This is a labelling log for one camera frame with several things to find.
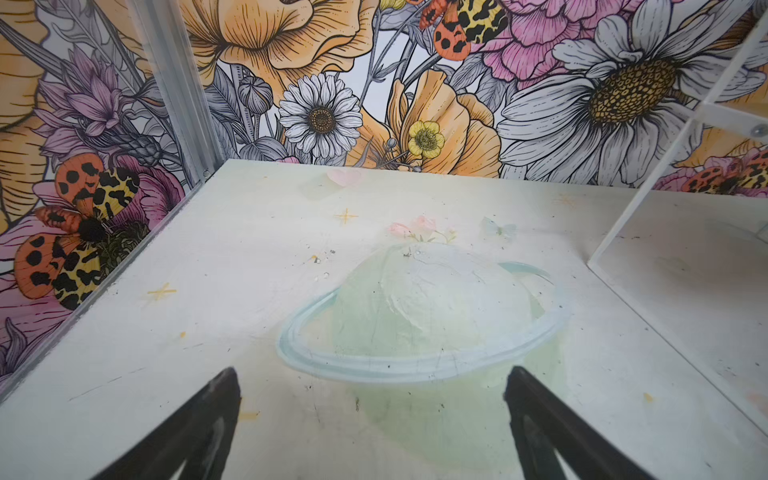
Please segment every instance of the painted planet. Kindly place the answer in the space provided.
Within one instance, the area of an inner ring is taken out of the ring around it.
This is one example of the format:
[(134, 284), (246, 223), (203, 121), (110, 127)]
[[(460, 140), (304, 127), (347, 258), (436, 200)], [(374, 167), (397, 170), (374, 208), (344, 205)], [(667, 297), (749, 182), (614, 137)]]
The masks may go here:
[(374, 253), (300, 310), (277, 352), (288, 366), (327, 379), (449, 379), (526, 357), (562, 327), (566, 309), (552, 278), (535, 266), (404, 243)]

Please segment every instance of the small yellow flower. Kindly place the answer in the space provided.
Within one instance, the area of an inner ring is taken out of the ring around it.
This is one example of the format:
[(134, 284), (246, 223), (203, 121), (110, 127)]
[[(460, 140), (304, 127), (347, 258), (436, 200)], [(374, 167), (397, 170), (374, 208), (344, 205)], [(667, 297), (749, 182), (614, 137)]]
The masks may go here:
[(418, 158), (435, 158), (445, 145), (445, 137), (436, 121), (415, 121), (408, 129), (408, 135), (411, 137), (408, 150)]
[(406, 0), (381, 0), (379, 2), (379, 8), (385, 10), (387, 8), (394, 8), (399, 10), (406, 6)]

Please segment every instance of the daisy center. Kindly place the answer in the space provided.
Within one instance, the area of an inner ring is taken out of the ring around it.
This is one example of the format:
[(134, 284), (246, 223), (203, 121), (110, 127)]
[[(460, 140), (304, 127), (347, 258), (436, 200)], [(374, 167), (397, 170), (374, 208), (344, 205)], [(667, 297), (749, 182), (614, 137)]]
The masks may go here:
[(622, 68), (608, 77), (589, 101), (589, 115), (599, 123), (637, 118), (659, 104), (672, 88), (675, 67), (653, 60)]
[(439, 147), (437, 145), (437, 134), (426, 128), (419, 130), (413, 139), (416, 140), (416, 144), (422, 150), (435, 150)]
[(325, 107), (315, 107), (310, 112), (310, 127), (319, 133), (327, 134), (336, 127), (336, 119), (333, 112)]

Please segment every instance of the gray flower bud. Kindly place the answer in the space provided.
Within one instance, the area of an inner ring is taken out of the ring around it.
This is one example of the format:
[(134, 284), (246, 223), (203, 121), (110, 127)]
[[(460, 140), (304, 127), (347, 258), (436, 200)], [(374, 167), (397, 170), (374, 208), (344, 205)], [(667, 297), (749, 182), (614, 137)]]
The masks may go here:
[(272, 106), (272, 88), (258, 77), (249, 75), (243, 78), (237, 88), (237, 97), (256, 116), (266, 112)]

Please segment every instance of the screw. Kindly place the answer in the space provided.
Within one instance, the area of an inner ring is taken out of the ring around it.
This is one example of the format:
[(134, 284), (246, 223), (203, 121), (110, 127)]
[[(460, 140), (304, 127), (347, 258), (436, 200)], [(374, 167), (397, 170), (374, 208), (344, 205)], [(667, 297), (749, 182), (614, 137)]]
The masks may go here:
[(750, 136), (752, 137), (763, 137), (766, 134), (768, 134), (768, 125), (766, 124), (758, 124), (752, 127), (752, 130), (750, 130)]

